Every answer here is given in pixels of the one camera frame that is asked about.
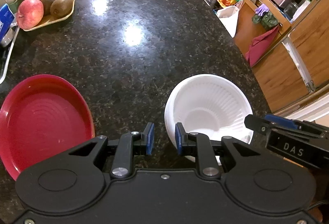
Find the magenta plastic plate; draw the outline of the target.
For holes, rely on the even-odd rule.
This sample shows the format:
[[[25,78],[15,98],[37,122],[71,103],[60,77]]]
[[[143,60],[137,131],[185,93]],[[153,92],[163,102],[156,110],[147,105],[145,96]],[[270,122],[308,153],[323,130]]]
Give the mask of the magenta plastic plate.
[[[24,79],[1,107],[1,161],[13,179],[26,168],[94,136],[85,99],[56,75]]]

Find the blue tissue pack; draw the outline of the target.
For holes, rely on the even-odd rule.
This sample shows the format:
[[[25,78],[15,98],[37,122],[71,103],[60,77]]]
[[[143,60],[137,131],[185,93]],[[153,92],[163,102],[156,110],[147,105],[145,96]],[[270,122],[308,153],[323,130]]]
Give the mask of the blue tissue pack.
[[[1,7],[1,45],[6,47],[13,38],[13,30],[11,24],[15,16],[10,10],[7,3]]]

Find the white tote bag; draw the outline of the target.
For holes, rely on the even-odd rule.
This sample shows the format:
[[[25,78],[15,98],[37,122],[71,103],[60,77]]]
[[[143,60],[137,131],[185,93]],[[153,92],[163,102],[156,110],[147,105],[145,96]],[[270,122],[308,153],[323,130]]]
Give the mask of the white tote bag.
[[[218,10],[216,16],[226,28],[229,35],[234,38],[236,34],[239,9],[236,6],[229,6]]]

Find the red apple front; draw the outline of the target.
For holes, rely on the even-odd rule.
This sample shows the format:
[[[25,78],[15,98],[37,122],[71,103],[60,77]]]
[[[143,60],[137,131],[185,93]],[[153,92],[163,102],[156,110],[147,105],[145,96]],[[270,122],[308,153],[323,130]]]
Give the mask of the red apple front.
[[[44,5],[40,0],[24,0],[16,14],[18,27],[29,30],[39,24],[43,16]]]

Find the fruit tray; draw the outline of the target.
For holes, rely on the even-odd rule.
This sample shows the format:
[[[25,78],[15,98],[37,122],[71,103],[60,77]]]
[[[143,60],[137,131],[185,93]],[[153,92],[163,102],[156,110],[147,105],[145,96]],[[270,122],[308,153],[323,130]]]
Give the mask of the fruit tray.
[[[51,24],[54,24],[54,23],[64,21],[64,20],[68,19],[73,14],[74,7],[75,7],[75,0],[73,1],[72,10],[67,16],[64,16],[64,17],[58,19],[58,18],[55,18],[55,17],[51,16],[51,14],[49,13],[48,15],[43,16],[42,20],[35,27],[33,27],[29,30],[24,30],[24,31],[26,31],[26,32],[34,31],[36,29],[39,29],[39,28],[42,28],[42,27],[45,27],[45,26],[48,26],[48,25],[51,25]]]

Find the purple rubber glove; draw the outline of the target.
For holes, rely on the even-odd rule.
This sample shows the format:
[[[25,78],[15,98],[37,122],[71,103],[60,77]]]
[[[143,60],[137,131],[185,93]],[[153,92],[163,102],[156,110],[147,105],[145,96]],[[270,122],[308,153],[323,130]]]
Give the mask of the purple rubber glove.
[[[269,12],[269,8],[265,4],[261,4],[256,10],[255,13],[262,17],[265,13]]]

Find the red hanging cloth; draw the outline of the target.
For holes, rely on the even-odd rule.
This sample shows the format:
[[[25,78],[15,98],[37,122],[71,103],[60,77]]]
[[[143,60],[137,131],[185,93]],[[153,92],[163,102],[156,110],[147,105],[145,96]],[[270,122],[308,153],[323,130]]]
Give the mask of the red hanging cloth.
[[[253,67],[259,61],[274,41],[278,32],[279,25],[252,39],[249,49],[245,54],[245,58],[250,67]]]

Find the white bowl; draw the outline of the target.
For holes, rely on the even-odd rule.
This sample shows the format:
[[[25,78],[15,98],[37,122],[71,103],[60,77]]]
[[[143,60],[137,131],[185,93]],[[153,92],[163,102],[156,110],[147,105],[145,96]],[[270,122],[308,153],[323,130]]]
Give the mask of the white bowl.
[[[247,97],[234,83],[217,75],[200,74],[186,78],[172,90],[164,123],[173,145],[178,122],[188,133],[206,134],[216,141],[231,136],[250,144],[254,132],[245,127],[244,120],[252,113]]]

